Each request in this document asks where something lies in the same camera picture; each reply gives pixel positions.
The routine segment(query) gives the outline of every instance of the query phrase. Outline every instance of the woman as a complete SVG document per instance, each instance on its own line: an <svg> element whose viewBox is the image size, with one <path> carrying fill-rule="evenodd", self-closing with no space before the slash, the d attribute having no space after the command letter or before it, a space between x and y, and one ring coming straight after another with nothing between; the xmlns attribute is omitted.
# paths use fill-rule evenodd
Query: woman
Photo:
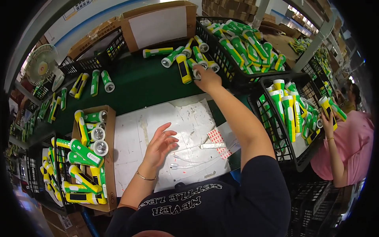
<svg viewBox="0 0 379 237"><path fill-rule="evenodd" d="M326 138L310 161L314 173L323 180L333 180L337 188L356 184L366 177L373 149L374 125L370 115L352 110L345 122L337 120L335 131L331 119L327 120L324 114L321 118Z"/></svg>
<svg viewBox="0 0 379 237"><path fill-rule="evenodd" d="M361 98L360 98L360 90L357 86L357 84L351 84L348 90L348 100L346 100L343 97L343 94L340 90L336 90L337 94L337 101L339 103L344 103L343 106L341 106L341 110L345 113L349 113L352 110L357 110L357 105L360 104Z"/></svg>
<svg viewBox="0 0 379 237"><path fill-rule="evenodd" d="M107 236L285 236L290 197L262 124L221 86L211 69L195 84L216 102L241 145L241 186L206 180L152 193L157 171L179 140L157 129L143 162L125 189Z"/></svg>

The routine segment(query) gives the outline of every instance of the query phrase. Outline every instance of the hair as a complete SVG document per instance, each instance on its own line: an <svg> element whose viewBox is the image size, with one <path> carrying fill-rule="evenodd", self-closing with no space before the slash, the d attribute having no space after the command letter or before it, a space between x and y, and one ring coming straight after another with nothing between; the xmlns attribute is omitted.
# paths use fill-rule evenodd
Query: hair
<svg viewBox="0 0 379 237"><path fill-rule="evenodd" d="M362 99L360 98L360 89L359 87L357 86L357 84L351 84L352 86L352 93L355 95L356 99L355 99L355 104L358 105L360 104L360 102L362 101Z"/></svg>

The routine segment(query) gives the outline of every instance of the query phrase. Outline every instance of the green workbench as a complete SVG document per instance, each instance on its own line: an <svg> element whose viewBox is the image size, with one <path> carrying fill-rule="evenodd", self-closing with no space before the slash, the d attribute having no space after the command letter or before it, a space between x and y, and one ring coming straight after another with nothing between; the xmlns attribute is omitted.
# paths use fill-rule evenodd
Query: green workbench
<svg viewBox="0 0 379 237"><path fill-rule="evenodd" d="M28 139L28 143L41 141L53 131L62 135L72 132L74 113L79 109L109 105L118 116L152 105L203 93L194 83L183 84L178 66L173 64L170 68L163 67L159 56L145 59L142 55L130 55L115 62L114 68L114 70L109 71L116 87L112 93L106 93L103 83L99 82L98 95L91 97L91 79L89 79L79 100L67 93L66 109L58 112L56 121L52 124L47 122L50 110L47 111L45 121L38 122L34 134ZM222 73L219 75L222 78L222 85L228 88L229 81ZM237 96L237 98L251 109L247 102L247 95ZM216 125L219 126L224 123L226 120L215 102L210 100L208 105ZM232 170L239 168L240 151L233 154L229 162Z"/></svg>

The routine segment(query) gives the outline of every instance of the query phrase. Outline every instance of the open cardboard box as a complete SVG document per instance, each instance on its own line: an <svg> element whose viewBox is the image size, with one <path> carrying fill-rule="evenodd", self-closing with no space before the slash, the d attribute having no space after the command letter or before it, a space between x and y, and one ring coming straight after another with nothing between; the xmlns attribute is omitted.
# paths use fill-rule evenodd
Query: open cardboard box
<svg viewBox="0 0 379 237"><path fill-rule="evenodd" d="M67 53L67 56L76 60L76 58L80 56L84 51L86 51L88 47L120 28L120 23L121 22L119 16L112 17L106 22L101 23L99 26L91 30L81 40L79 40L76 44L74 44L74 46L72 46Z"/></svg>
<svg viewBox="0 0 379 237"><path fill-rule="evenodd" d="M168 23L175 23L174 19L171 19L169 15L165 14L165 12L181 9L180 7L185 7L186 12L186 28L187 28L187 35L180 37L180 38L170 38L170 36L167 36L165 34L159 35L155 32L155 36L149 35L149 31L143 33L137 33L134 32L136 35L133 34L132 26L130 24L130 21L133 21L133 18L138 17L139 22L143 22L143 28L144 29L151 29L152 27L159 29L161 32L164 32L165 30L170 30L167 28L169 26ZM164 3L157 3L152 4L148 6L144 6L141 8L133 9L128 12L124 12L121 15L121 30L125 39L125 42L128 46L129 51L135 52L140 49L144 49L147 47L150 47L152 45L160 44L162 42L171 41L174 39L181 39L181 38L191 38L195 36L196 31L196 9L197 5L189 2L189 1L173 1L173 2L164 2ZM168 22L167 24L161 24L160 26L156 26L158 22L164 21ZM141 41L139 39L142 38L149 38L152 39L150 45L146 45L145 47L139 47L138 43L142 45Z"/></svg>
<svg viewBox="0 0 379 237"><path fill-rule="evenodd" d="M106 129L105 129L105 142L108 144L109 151L106 156L104 156L104 170L105 170L105 183L106 183L106 197L107 204L82 204L85 207L99 210L102 212L109 212L117 208L117 196L116 196L116 183L114 180L114 160L113 160L113 150L114 150L114 125L116 122L116 111L114 111L108 105L92 107L84 109L84 114L96 113L101 110L106 110L108 112L106 118ZM72 128L72 138L80 140L78 124L74 120L74 126ZM86 175L92 178L92 174L89 166L86 167ZM76 183L75 178L71 180L72 184Z"/></svg>

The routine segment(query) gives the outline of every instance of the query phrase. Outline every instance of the white fan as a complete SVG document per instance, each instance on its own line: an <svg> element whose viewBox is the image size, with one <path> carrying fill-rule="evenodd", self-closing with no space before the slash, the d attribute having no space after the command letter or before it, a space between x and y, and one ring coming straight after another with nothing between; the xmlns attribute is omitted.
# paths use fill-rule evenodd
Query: white fan
<svg viewBox="0 0 379 237"><path fill-rule="evenodd" d="M41 45L33 51L25 69L29 82L34 86L41 86L46 82L51 82L55 77L52 88L52 91L55 91L64 79L56 63L57 57L58 51L51 44Z"/></svg>

